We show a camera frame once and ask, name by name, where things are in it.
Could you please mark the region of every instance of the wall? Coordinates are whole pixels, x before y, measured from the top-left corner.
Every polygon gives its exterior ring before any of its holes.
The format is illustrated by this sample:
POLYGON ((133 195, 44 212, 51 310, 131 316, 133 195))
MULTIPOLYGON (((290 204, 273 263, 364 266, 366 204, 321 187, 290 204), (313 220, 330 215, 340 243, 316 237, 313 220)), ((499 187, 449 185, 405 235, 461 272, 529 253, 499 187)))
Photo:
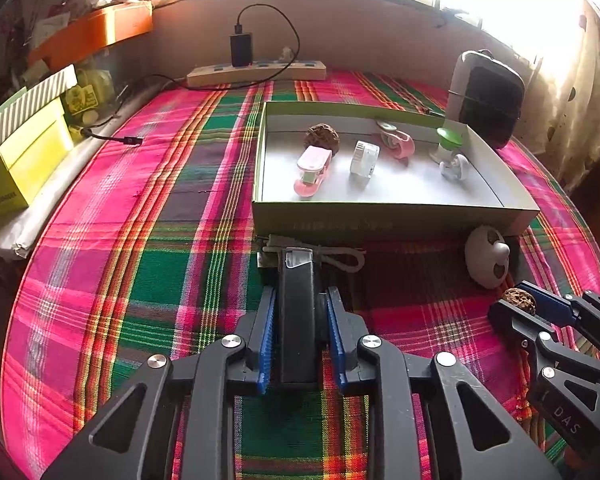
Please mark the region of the wall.
MULTIPOLYGON (((144 51, 139 72, 184 76, 195 66, 230 60, 229 35, 238 12, 252 3, 280 8, 301 38, 302 59, 329 68, 373 71, 448 88, 458 55, 488 48, 528 80, 528 64, 488 34, 458 19, 443 23, 433 8, 384 0, 184 0, 154 11, 154 31, 130 40, 144 51)), ((247 10, 241 19, 253 33, 254 56, 275 59, 296 40, 271 9, 247 10)))

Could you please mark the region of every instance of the curtain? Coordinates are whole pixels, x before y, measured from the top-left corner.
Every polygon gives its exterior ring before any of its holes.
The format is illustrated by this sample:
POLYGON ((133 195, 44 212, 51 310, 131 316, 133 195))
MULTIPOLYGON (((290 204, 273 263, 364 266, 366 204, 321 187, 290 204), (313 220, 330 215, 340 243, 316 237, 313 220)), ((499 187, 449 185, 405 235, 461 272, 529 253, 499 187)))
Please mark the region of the curtain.
POLYGON ((514 135, 570 193, 600 160, 600 19, 571 0, 538 40, 514 135))

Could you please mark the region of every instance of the silver bolt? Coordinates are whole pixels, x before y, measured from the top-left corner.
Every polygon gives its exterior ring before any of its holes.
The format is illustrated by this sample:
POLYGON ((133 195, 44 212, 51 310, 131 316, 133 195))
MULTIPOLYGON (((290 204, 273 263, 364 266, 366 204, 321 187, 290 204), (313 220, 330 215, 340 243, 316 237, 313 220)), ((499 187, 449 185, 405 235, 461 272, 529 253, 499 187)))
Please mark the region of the silver bolt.
POLYGON ((458 362, 456 356, 450 352, 440 352, 438 355, 436 355, 436 361, 438 361, 438 364, 442 366, 453 366, 456 364, 456 362, 458 362))
POLYGON ((239 335, 229 334, 222 338, 222 346, 225 348, 235 348, 242 342, 239 335))
POLYGON ((167 364, 167 358, 162 354, 154 354, 146 360, 149 368, 162 368, 167 364))
POLYGON ((362 338, 362 344, 367 348, 378 348, 382 344, 382 340, 377 335, 365 335, 362 338))

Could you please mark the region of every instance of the green round cap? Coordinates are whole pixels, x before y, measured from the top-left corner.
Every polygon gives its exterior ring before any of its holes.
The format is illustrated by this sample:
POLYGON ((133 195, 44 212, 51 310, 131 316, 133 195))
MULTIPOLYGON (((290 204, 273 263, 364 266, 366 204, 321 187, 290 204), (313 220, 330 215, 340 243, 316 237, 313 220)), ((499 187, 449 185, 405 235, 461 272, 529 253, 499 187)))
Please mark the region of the green round cap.
POLYGON ((438 128, 440 146, 452 152, 462 146, 462 135, 448 128, 438 128))

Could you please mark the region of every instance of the pink toy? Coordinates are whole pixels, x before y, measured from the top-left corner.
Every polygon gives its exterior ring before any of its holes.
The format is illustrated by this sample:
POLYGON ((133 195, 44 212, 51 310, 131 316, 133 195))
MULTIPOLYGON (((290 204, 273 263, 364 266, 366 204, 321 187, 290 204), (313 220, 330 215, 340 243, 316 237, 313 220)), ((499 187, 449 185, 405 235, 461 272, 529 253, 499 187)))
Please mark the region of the pink toy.
POLYGON ((302 176, 294 182, 294 191, 299 196, 313 196, 331 163, 331 150, 309 146, 298 159, 298 168, 302 176))
POLYGON ((407 158, 415 153, 416 145, 409 134, 401 132, 395 125, 384 121, 376 121, 376 124, 382 130, 380 133, 382 142, 391 150, 394 158, 407 158))

